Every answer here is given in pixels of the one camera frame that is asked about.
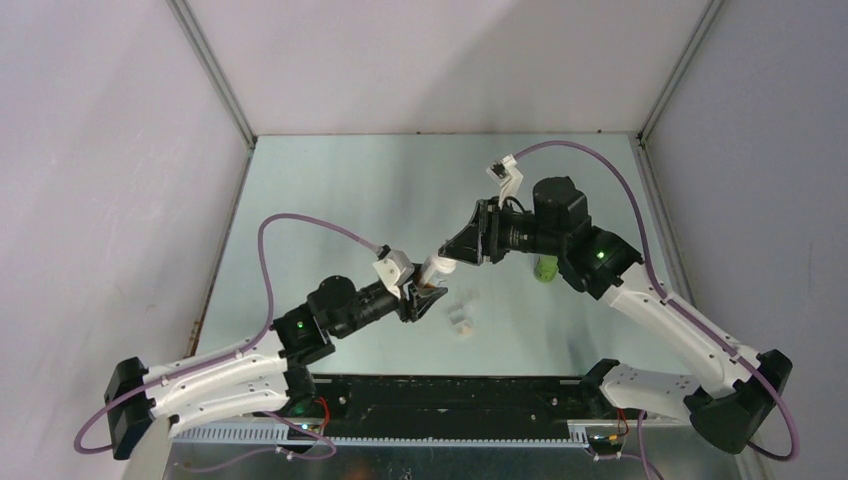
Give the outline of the white pill bottle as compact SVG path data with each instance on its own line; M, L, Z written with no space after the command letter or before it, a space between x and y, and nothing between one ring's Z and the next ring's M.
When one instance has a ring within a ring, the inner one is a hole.
M420 267L416 285L419 288L440 287L453 274L456 267L456 260L442 257L437 253L431 254Z

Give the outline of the green pill bottle black label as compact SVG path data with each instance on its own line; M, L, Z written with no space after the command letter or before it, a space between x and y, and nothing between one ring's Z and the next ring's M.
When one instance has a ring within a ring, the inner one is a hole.
M550 283L559 274L558 258L538 255L533 267L534 278L540 283Z

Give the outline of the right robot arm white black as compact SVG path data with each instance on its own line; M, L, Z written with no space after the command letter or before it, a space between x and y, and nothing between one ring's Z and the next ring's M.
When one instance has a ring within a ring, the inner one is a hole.
M778 406L792 370L789 358L738 342L661 285L634 247L593 225L586 196L570 178L537 182L526 213L496 197L479 200L468 224L438 253L480 265L512 251L556 257L559 274L574 290L641 325L687 370L672 375L602 359L581 380L581 402L591 416L606 418L618 408L656 413L739 454Z

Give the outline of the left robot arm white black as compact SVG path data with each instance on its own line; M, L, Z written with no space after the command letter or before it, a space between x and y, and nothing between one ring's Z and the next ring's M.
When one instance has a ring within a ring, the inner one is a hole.
M448 292L408 283L400 295L381 281L358 289L343 276L323 280L303 304L272 321L257 343L245 340L220 351L147 367L137 357L119 362L104 393L111 445L126 460L158 418L169 434L258 412L304 416L316 403L307 367L334 353L345 338L395 313L415 322Z

